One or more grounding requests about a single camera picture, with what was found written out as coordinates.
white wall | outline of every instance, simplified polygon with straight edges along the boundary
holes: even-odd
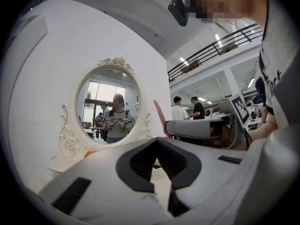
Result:
[[[0,136],[2,149],[19,184],[22,184],[22,180],[15,171],[15,164],[9,145],[8,114],[11,94],[24,61],[47,32],[48,28],[43,16],[38,16],[30,23],[27,23],[26,26],[22,26],[21,29],[16,29],[14,32],[16,37],[10,46],[7,47],[7,52],[0,66]]]
[[[59,151],[64,124],[62,105],[67,104],[75,79],[99,60],[123,56],[135,70],[146,93],[153,136],[164,136],[153,100],[160,103],[167,120],[172,117],[166,61],[132,30],[96,9],[70,0],[45,1],[26,16],[38,14],[44,14],[48,34],[32,50],[19,73],[8,124],[15,166],[23,183],[35,191],[40,189],[36,178],[46,174],[47,165]]]

column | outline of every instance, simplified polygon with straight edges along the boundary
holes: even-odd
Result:
[[[225,76],[228,80],[232,96],[239,94],[241,96],[242,100],[244,100],[244,97],[243,97],[242,93],[240,92],[240,89],[238,87],[238,84],[236,83],[235,77],[234,77],[231,69],[229,67],[225,68],[224,72],[225,72]]]

black camera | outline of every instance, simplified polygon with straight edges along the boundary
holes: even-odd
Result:
[[[208,19],[207,10],[205,8],[197,7],[196,0],[172,0],[168,6],[168,10],[179,23],[180,26],[185,27],[188,23],[190,13],[194,13],[196,18]]]
[[[185,27],[187,25],[189,12],[182,0],[172,0],[168,6],[168,10],[180,26]]]

person reflected in mirror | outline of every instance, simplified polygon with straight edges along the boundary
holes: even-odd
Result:
[[[101,120],[102,129],[100,130],[100,135],[101,135],[101,138],[106,142],[107,133],[108,133],[106,124],[107,124],[109,109],[107,108],[107,103],[106,102],[102,102],[100,105],[101,105],[101,109],[103,110],[103,119]]]
[[[176,96],[173,99],[175,106],[172,107],[173,120],[188,120],[189,116],[187,111],[181,107],[181,98]]]
[[[197,119],[204,119],[205,117],[205,110],[202,104],[199,102],[197,97],[192,97],[191,102],[194,105],[194,113],[191,114],[191,118],[194,120]]]
[[[122,140],[133,126],[130,114],[124,110],[124,107],[124,97],[121,94],[115,94],[106,125],[108,128],[107,143],[116,143]]]
[[[102,117],[102,113],[101,112],[99,112],[99,115],[96,117],[96,119],[95,119],[95,127],[97,128],[97,131],[96,131],[96,138],[99,138],[99,127],[101,127],[101,124],[102,124],[102,119],[103,119],[103,117]]]

black t-shirt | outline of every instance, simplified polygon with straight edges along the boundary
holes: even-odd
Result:
[[[196,113],[196,112],[200,112],[200,116],[194,117],[194,120],[204,119],[205,111],[204,111],[204,107],[202,106],[202,104],[200,102],[196,103],[196,105],[194,107],[194,113]]]

